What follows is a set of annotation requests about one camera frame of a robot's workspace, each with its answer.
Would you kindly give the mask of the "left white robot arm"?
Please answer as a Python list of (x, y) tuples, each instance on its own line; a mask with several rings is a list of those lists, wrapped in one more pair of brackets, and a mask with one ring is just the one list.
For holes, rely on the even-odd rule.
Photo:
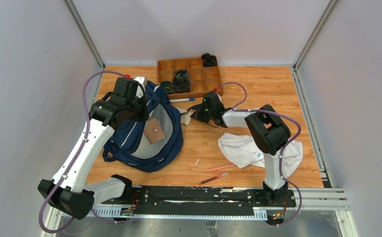
[(103, 146), (123, 122), (148, 120), (146, 84), (145, 77), (119, 77), (113, 91), (92, 104), (70, 156), (50, 180), (38, 185), (50, 206), (81, 220), (96, 204), (112, 198), (121, 204), (132, 200), (131, 181), (120, 175), (91, 185), (85, 181)]

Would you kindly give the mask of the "navy blue backpack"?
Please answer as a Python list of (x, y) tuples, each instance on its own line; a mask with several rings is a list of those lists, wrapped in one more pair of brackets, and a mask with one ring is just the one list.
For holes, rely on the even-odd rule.
[(106, 142), (103, 159), (120, 161), (144, 172), (156, 172), (171, 163), (181, 152), (184, 138), (180, 112), (174, 107), (164, 90), (149, 81), (145, 86), (150, 119), (157, 119), (165, 138), (150, 144), (144, 135), (145, 122), (125, 121)]

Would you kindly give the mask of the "pink pen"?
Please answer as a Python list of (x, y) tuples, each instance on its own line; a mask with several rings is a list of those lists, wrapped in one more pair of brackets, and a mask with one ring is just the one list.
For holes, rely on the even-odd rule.
[(211, 169), (207, 169), (205, 172), (212, 172), (212, 171), (217, 171), (217, 170), (223, 170), (223, 169), (227, 169), (227, 168), (231, 168), (231, 167), (235, 167), (236, 165), (235, 164), (229, 164), (229, 165), (225, 165), (225, 166), (220, 166), (220, 167), (215, 167), (215, 168), (211, 168)]

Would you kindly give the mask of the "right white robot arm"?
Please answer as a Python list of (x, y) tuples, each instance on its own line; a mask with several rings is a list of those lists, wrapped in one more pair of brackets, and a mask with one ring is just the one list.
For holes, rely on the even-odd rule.
[(270, 206), (282, 202), (288, 190), (282, 171), (282, 153), (291, 132), (272, 106), (264, 105), (260, 109), (252, 110), (225, 108), (220, 96), (210, 91), (203, 96), (191, 118), (206, 124), (212, 121), (215, 127), (249, 129), (255, 145), (264, 155), (264, 201)]

